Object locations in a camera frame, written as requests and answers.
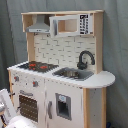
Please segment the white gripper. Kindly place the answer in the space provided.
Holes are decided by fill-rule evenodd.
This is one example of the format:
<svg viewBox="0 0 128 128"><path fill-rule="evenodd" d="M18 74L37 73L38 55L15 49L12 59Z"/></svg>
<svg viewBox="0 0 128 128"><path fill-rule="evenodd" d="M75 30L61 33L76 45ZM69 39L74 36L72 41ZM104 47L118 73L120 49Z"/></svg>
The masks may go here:
<svg viewBox="0 0 128 128"><path fill-rule="evenodd" d="M15 116L16 111L8 91L6 89L0 90L0 118L5 125L8 125L11 119Z"/></svg>

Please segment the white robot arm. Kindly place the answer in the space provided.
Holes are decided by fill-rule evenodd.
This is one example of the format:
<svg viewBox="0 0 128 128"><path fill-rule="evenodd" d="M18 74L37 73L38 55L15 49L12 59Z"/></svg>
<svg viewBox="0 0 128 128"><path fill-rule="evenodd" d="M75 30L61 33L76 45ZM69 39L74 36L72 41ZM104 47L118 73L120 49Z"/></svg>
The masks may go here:
<svg viewBox="0 0 128 128"><path fill-rule="evenodd" d="M0 90L0 120L4 128L37 128L29 119L17 116L6 89Z"/></svg>

